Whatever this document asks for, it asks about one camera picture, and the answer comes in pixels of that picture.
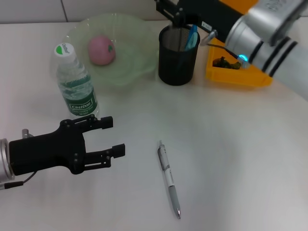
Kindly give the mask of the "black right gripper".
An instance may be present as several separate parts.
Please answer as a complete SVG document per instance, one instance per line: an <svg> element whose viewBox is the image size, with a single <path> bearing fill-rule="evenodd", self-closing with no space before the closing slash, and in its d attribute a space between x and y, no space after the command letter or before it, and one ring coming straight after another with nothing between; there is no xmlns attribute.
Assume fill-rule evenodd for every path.
<svg viewBox="0 0 308 231"><path fill-rule="evenodd" d="M156 0L155 3L156 10L172 24L194 24L206 32L216 30L217 39L223 43L243 16L219 0Z"/></svg>

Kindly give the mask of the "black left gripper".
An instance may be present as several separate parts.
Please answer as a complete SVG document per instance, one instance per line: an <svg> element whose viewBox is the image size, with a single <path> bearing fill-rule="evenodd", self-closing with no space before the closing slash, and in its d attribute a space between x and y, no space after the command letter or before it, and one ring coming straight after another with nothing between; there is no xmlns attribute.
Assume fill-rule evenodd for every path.
<svg viewBox="0 0 308 231"><path fill-rule="evenodd" d="M125 156L125 144L86 153L84 132L113 127L111 116L87 115L65 120L49 134L9 142L10 164L16 176L52 167L66 167L72 174L111 167L111 158Z"/></svg>

